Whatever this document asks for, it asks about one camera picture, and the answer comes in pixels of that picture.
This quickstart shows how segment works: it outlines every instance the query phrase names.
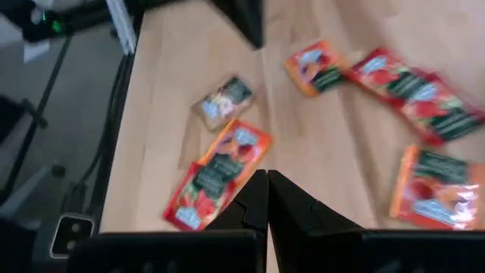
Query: snack packet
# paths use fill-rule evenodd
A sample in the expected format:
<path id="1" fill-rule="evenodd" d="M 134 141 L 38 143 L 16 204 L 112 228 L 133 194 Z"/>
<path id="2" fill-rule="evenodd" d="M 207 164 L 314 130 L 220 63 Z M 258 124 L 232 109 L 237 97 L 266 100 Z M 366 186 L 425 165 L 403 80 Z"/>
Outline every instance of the snack packet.
<path id="1" fill-rule="evenodd" d="M 409 146 L 402 158 L 390 216 L 433 229 L 471 230 L 485 165 Z"/>
<path id="2" fill-rule="evenodd" d="M 322 40 L 286 59 L 285 68 L 302 93 L 313 97 L 344 81 L 349 66 Z"/>
<path id="3" fill-rule="evenodd" d="M 231 76 L 223 84 L 192 106 L 207 128 L 214 131 L 241 115 L 254 101 L 255 94 L 236 76 Z"/>
<path id="4" fill-rule="evenodd" d="M 197 162 L 218 170 L 241 187 L 252 175 L 273 140 L 267 133 L 233 119 Z"/>
<path id="5" fill-rule="evenodd" d="M 374 50 L 348 77 L 393 107 L 431 145 L 461 137 L 485 121 L 485 112 L 465 102 L 437 74 L 409 67 L 387 49 Z"/>
<path id="6" fill-rule="evenodd" d="M 236 184 L 217 170 L 192 163 L 163 217 L 182 231 L 201 231 L 231 202 Z"/>

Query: light wood surface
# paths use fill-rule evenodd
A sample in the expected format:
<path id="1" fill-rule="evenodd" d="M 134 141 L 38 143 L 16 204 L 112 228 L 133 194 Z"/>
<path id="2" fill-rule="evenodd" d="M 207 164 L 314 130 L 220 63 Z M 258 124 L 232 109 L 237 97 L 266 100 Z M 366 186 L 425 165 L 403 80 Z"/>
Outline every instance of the light wood surface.
<path id="1" fill-rule="evenodd" d="M 485 102 L 481 0 L 266 0 L 265 47 L 249 44 L 208 3 L 150 11 L 142 25 L 102 219 L 102 231 L 174 230 L 161 212 L 209 133 L 190 106 L 237 73 L 257 92 L 242 119 L 274 136 L 261 168 L 277 169 L 366 228 L 411 228 L 389 219 L 404 148 L 417 138 L 393 113 L 350 84 L 304 97 L 286 57 L 330 40 L 344 55 L 389 46 L 410 64 L 448 74 Z M 485 162 L 485 130 L 443 148 Z M 268 244 L 268 272 L 276 270 Z"/>

